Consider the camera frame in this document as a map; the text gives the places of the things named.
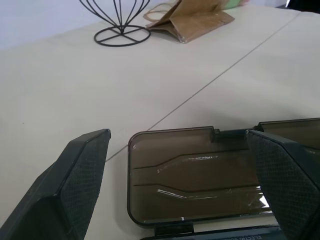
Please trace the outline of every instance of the case lid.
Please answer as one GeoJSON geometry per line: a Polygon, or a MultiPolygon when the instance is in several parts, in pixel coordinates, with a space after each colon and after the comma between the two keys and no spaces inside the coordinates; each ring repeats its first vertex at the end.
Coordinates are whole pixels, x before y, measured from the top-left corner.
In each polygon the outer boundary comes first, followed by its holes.
{"type": "Polygon", "coordinates": [[[140,225],[271,213],[245,129],[148,131],[128,145],[128,213],[140,225]]]}

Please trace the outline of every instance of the translucent brown lid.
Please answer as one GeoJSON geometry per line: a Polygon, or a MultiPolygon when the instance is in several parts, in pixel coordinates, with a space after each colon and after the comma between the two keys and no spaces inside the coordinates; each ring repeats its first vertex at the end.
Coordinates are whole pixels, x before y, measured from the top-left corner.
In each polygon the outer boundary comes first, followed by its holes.
{"type": "Polygon", "coordinates": [[[128,212],[138,224],[270,211],[244,130],[141,132],[128,146],[128,212]]]}
{"type": "Polygon", "coordinates": [[[256,129],[320,149],[320,118],[260,122],[256,129]]]}

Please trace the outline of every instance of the paper bag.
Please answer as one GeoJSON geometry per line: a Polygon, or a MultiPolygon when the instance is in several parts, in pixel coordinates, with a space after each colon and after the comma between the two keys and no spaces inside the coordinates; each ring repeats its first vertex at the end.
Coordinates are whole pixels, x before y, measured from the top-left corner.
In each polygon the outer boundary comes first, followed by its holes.
{"type": "Polygon", "coordinates": [[[181,43],[188,43],[234,18],[221,9],[221,0],[178,0],[149,30],[164,30],[181,43]]]}

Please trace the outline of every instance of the green object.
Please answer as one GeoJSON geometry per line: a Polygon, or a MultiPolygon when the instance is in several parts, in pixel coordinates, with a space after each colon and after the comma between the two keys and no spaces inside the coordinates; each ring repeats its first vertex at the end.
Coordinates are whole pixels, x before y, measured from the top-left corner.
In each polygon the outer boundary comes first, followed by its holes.
{"type": "Polygon", "coordinates": [[[241,0],[229,0],[226,5],[224,6],[224,9],[232,9],[237,6],[239,6],[241,0]]]}

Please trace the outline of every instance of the white table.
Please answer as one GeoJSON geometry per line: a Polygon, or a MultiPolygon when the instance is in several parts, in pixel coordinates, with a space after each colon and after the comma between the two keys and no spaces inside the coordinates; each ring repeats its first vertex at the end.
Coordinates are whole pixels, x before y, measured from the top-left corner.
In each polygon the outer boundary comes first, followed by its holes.
{"type": "Polygon", "coordinates": [[[188,44],[153,35],[131,47],[103,47],[92,39],[104,26],[97,23],[0,52],[0,225],[36,176],[83,133],[110,128],[107,159],[116,154],[105,164],[86,239],[132,240],[152,235],[126,212],[123,148],[134,133],[318,117],[319,16],[249,5],[228,13],[235,21],[188,44]]]}

